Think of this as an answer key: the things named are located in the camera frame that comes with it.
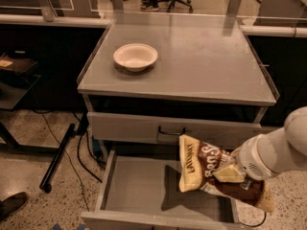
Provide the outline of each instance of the shoe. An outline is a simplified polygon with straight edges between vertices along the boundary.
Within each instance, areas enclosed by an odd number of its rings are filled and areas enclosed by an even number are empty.
[[[147,4],[150,2],[150,0],[141,0],[142,4]]]
[[[159,11],[159,6],[153,6],[153,5],[143,5],[141,7],[142,12],[158,12]]]
[[[12,195],[4,201],[0,201],[0,221],[22,209],[28,201],[29,197],[24,192]]]

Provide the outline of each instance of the drawer handle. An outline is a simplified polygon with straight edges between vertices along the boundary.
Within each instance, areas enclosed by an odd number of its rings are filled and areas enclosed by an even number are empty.
[[[163,131],[162,130],[162,127],[160,126],[158,128],[158,131],[160,134],[166,134],[166,135],[177,135],[177,136],[180,136],[182,134],[185,134],[185,127],[182,129],[182,132],[169,132],[169,131]]]

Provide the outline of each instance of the speckled floor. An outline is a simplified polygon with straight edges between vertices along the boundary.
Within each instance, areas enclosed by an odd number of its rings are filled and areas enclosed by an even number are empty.
[[[61,140],[69,124],[78,125],[78,120],[71,112],[55,111],[44,115],[58,140]],[[20,144],[58,146],[41,114],[30,110],[1,111],[0,120]],[[70,140],[67,154],[64,154],[53,178],[50,194],[38,188],[50,158],[0,152],[0,199],[20,191],[25,191],[30,196],[28,204],[22,210],[0,222],[1,230],[47,230],[54,227],[62,230],[84,229],[80,218],[81,212],[86,211],[82,191],[89,210],[93,211],[100,183],[77,160],[79,138],[76,136]],[[84,164],[103,178],[104,170],[90,157],[85,137],[81,141],[80,155]],[[70,160],[80,176],[83,190]],[[257,229],[306,230],[307,172],[285,172],[270,179],[270,185],[275,199],[275,211],[268,214],[264,224]],[[254,225],[263,219],[262,211],[246,204],[237,202],[237,208],[239,220],[243,223]]]

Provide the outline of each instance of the closed drawer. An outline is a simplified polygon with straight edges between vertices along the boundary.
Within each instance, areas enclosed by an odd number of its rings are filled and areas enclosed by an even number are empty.
[[[185,133],[222,148],[236,149],[261,129],[250,123],[98,112],[89,112],[87,118],[95,139],[146,144],[175,144]]]
[[[241,228],[234,200],[179,191],[176,146],[133,146],[140,145],[116,144],[111,150],[95,211],[82,213],[91,230]]]

